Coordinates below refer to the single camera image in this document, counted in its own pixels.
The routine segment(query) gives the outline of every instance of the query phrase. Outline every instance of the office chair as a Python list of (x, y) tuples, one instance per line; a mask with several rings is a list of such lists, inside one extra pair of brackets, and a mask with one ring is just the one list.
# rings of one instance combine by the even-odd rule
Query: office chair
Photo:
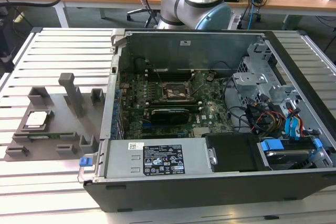
[[(137, 13), (146, 13), (147, 10), (146, 9), (137, 9), (137, 10), (132, 10), (130, 12), (127, 13), (127, 21), (132, 21), (132, 18), (131, 18), (131, 15), (132, 14), (137, 14)], [(154, 17), (157, 16), (157, 13), (159, 13), (160, 11), (159, 10), (153, 10), (153, 14), (154, 14)], [(152, 16), (149, 15), (149, 18), (147, 19), (146, 21), (146, 24), (145, 24), (145, 28), (148, 28), (150, 22), (152, 21)]]

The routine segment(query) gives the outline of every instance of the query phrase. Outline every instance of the blue tab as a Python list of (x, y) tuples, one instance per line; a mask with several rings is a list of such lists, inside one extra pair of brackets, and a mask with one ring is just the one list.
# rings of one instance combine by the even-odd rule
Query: blue tab
[(87, 166), (92, 166), (92, 157), (81, 157), (79, 159), (79, 166), (80, 167), (87, 167)]
[(284, 146), (280, 139), (266, 139), (261, 142), (261, 146), (264, 151), (275, 151), (275, 150), (284, 150)]
[(261, 142), (261, 147), (263, 148), (262, 150), (263, 150), (264, 152), (269, 150), (269, 148), (268, 148), (268, 146), (267, 146), (267, 144), (266, 144), (265, 141)]
[(288, 116), (285, 122), (285, 134), (286, 135), (289, 134), (289, 130), (290, 130), (290, 117)]
[(294, 137), (295, 140), (299, 140), (299, 137), (296, 135), (296, 127), (298, 126), (299, 120), (297, 118), (293, 118), (292, 126), (290, 128), (289, 135)]
[(319, 149), (323, 146), (322, 142), (320, 141), (319, 138), (315, 138), (313, 142), (314, 142), (314, 145), (316, 146), (317, 149)]

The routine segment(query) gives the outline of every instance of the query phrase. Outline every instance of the blue latch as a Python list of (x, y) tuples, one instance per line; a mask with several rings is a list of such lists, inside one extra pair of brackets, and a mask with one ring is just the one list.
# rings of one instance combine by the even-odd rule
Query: blue latch
[(314, 145), (316, 146), (317, 149), (319, 149), (323, 146), (322, 142), (320, 141), (319, 138), (315, 138), (313, 142), (314, 142)]
[(270, 138), (261, 142), (262, 150), (265, 151), (274, 151), (274, 150), (284, 150), (285, 148), (282, 145), (280, 139)]
[(92, 157), (81, 157), (79, 159), (79, 166), (80, 167), (86, 167), (86, 166), (92, 166)]

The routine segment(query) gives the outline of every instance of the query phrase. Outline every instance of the table leg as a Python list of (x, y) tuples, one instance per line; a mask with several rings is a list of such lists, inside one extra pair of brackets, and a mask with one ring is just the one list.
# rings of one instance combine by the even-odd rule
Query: table leg
[(54, 6), (56, 13), (57, 13), (57, 17), (58, 20), (61, 24), (62, 28), (69, 28), (69, 17), (68, 17), (68, 13), (67, 13), (67, 9), (64, 5), (63, 2), (59, 2), (57, 5)]
[(99, 12), (100, 12), (100, 18), (105, 19), (105, 9), (104, 8), (99, 8)]
[(301, 15), (286, 15), (282, 22), (282, 30), (296, 30), (300, 20), (303, 16)]

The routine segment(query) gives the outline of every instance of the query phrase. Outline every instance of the barcode sticker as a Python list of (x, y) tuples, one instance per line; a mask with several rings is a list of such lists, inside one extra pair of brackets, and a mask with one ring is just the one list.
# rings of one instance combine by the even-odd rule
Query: barcode sticker
[(128, 143), (129, 150), (142, 150), (144, 143)]

